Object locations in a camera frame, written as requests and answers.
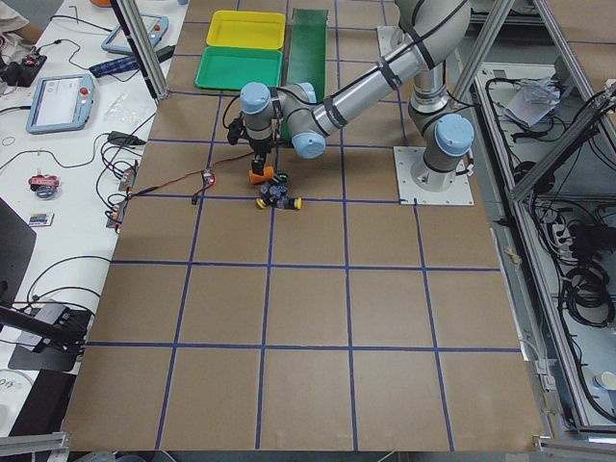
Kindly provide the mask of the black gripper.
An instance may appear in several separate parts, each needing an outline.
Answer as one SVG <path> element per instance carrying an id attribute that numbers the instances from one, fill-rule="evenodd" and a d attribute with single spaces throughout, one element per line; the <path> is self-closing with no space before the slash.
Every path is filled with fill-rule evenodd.
<path id="1" fill-rule="evenodd" d="M 276 144 L 273 121 L 274 116 L 269 113 L 240 113 L 227 128 L 227 140 L 230 144 L 237 144 L 239 139 L 248 141 L 253 152 L 251 172 L 257 176 L 264 175 L 267 157 Z"/>

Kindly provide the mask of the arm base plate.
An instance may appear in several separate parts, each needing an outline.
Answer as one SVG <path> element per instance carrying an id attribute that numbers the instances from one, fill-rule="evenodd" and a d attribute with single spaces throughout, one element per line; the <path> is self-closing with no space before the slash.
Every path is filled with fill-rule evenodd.
<path id="1" fill-rule="evenodd" d="M 424 163 L 424 147 L 395 146 L 394 163 L 398 180 L 398 202 L 402 205 L 475 205 L 465 162 L 455 171 L 441 173 Z"/>

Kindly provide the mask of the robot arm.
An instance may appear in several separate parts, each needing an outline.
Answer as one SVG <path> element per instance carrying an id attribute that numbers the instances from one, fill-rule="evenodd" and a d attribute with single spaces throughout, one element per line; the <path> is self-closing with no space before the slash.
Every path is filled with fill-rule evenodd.
<path id="1" fill-rule="evenodd" d="M 471 18 L 467 1 L 397 1 L 401 42 L 376 64 L 345 87 L 316 100 L 310 83 L 268 87 L 250 82 L 243 86 L 241 112 L 227 127 L 227 140 L 248 141 L 251 170 L 263 172 L 276 145 L 275 121 L 282 121 L 296 154 L 319 157 L 326 138 L 343 129 L 388 93 L 422 73 L 434 72 L 464 37 Z"/>

